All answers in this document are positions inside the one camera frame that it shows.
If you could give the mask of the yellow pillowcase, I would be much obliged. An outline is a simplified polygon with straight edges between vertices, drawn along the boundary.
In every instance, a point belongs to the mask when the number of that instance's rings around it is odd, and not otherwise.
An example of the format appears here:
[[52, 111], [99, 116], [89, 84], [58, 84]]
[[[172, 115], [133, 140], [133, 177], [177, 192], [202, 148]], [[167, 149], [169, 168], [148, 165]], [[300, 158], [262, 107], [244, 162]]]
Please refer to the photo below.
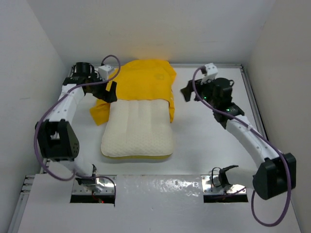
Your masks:
[[170, 122], [174, 119], [174, 96], [172, 85], [176, 71], [168, 61], [158, 59], [133, 60], [121, 67], [113, 79], [117, 83], [119, 100], [165, 100]]

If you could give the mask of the cream white pillow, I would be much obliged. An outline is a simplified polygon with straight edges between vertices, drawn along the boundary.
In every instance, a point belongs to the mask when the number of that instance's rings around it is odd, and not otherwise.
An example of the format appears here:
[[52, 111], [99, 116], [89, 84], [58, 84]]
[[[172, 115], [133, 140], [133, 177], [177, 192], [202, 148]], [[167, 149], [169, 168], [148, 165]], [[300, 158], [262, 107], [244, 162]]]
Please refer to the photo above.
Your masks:
[[118, 100], [110, 105], [101, 152], [112, 159], [167, 159], [174, 151], [166, 100]]

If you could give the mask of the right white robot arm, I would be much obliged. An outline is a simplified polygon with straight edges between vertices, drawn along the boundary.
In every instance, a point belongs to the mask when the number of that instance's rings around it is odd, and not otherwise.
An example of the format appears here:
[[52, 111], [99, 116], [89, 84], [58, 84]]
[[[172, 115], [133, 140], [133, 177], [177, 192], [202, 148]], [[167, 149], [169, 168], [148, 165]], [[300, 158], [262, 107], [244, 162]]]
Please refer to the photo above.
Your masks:
[[190, 80], [182, 93], [186, 102], [192, 92], [195, 101], [208, 103], [215, 120], [231, 133], [254, 160], [257, 171], [239, 170], [238, 165], [220, 169], [217, 184], [227, 188], [233, 182], [253, 188], [264, 200], [268, 200], [296, 187], [296, 158], [291, 153], [274, 150], [252, 127], [244, 111], [232, 101], [234, 81], [226, 78]]

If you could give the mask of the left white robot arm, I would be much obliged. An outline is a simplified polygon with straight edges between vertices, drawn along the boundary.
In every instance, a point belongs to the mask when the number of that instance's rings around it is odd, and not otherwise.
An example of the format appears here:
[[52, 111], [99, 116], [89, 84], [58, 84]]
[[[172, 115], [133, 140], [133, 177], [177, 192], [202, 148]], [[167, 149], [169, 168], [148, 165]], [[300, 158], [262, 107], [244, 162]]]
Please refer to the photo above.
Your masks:
[[38, 128], [37, 141], [43, 158], [57, 162], [74, 172], [76, 181], [84, 190], [100, 194], [114, 184], [100, 177], [96, 167], [80, 153], [79, 140], [71, 126], [78, 104], [87, 93], [108, 103], [115, 102], [116, 82], [107, 90], [109, 76], [114, 72], [111, 65], [95, 68], [90, 63], [78, 62], [62, 84], [60, 103], [52, 108]]

